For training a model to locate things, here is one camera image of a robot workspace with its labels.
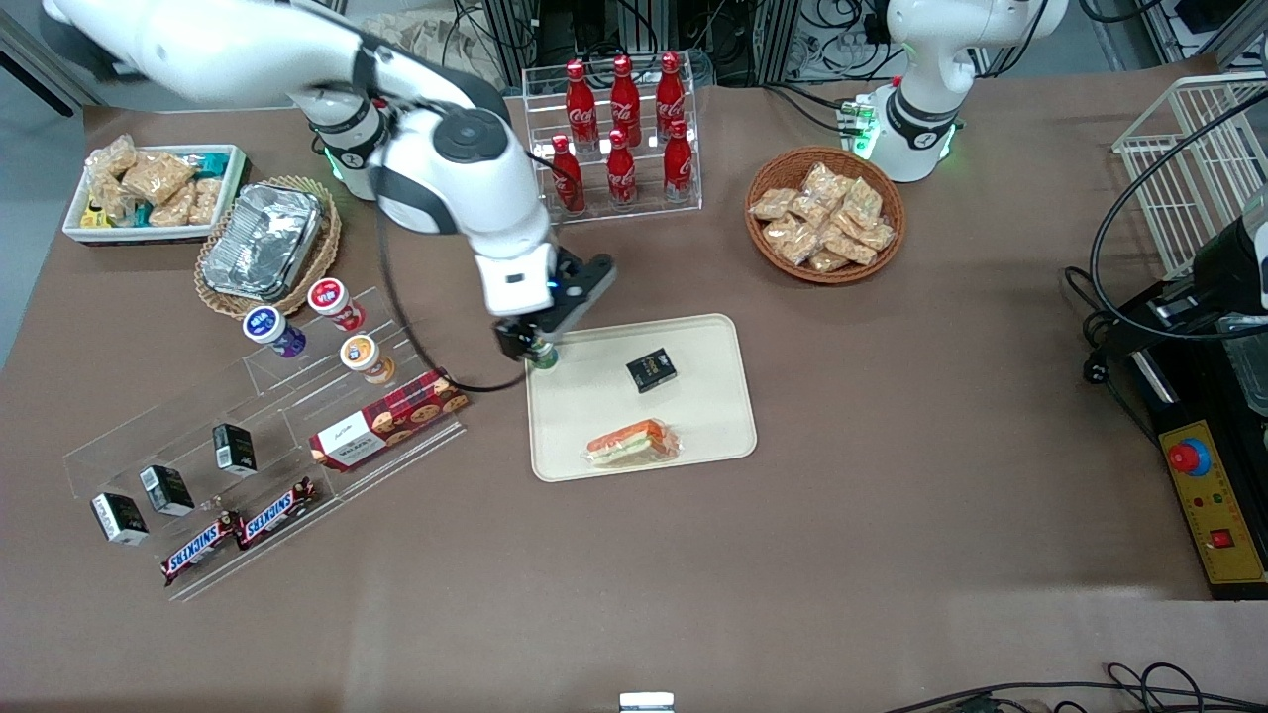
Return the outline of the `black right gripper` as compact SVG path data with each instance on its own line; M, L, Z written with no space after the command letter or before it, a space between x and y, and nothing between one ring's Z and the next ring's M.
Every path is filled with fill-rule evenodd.
M558 337L579 324L585 315L585 285L579 282L583 266L574 255L558 255L541 283L549 303L527 313L495 320L493 332L503 356L524 360L530 340L531 356L547 356L552 353L552 335Z

